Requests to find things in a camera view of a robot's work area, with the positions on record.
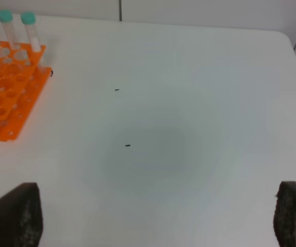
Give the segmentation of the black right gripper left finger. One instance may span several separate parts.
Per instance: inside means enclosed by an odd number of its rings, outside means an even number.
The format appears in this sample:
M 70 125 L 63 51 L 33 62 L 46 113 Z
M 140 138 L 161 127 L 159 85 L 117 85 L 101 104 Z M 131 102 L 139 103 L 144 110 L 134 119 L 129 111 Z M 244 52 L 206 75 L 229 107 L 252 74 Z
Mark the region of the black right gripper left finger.
M 42 234 L 37 183 L 22 183 L 0 198 L 0 246 L 38 246 Z

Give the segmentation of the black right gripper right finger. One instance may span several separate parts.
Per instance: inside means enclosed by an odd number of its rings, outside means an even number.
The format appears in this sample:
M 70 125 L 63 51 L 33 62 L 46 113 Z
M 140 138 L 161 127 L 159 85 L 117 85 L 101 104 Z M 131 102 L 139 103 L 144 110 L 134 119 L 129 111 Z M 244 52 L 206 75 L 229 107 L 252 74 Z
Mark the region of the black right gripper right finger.
M 282 181 L 276 198 L 273 229 L 278 244 L 296 247 L 296 182 Z

